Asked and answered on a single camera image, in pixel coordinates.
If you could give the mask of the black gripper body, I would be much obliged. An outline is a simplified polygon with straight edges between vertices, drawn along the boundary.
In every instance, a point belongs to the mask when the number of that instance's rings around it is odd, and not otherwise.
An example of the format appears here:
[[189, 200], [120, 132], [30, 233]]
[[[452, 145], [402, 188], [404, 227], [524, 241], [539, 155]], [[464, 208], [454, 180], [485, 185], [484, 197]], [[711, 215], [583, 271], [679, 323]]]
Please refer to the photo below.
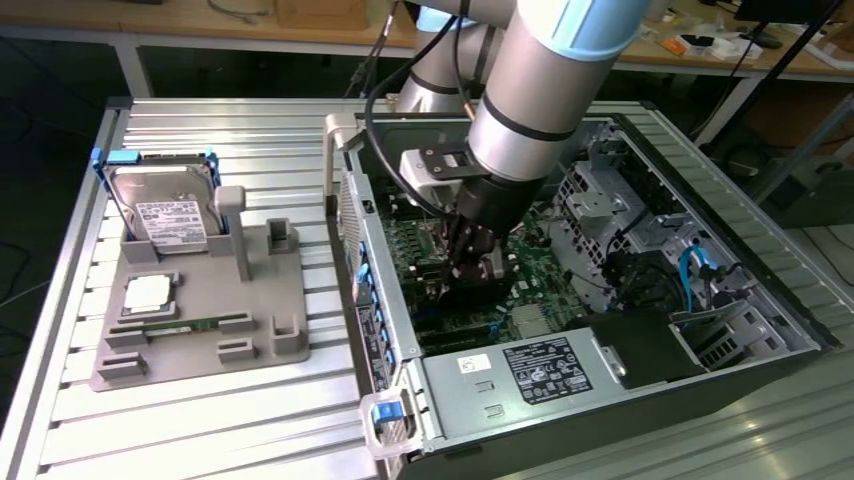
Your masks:
[[462, 180], [456, 211], [473, 224], [493, 233], [508, 233], [520, 222], [545, 178], [517, 182], [488, 175]]

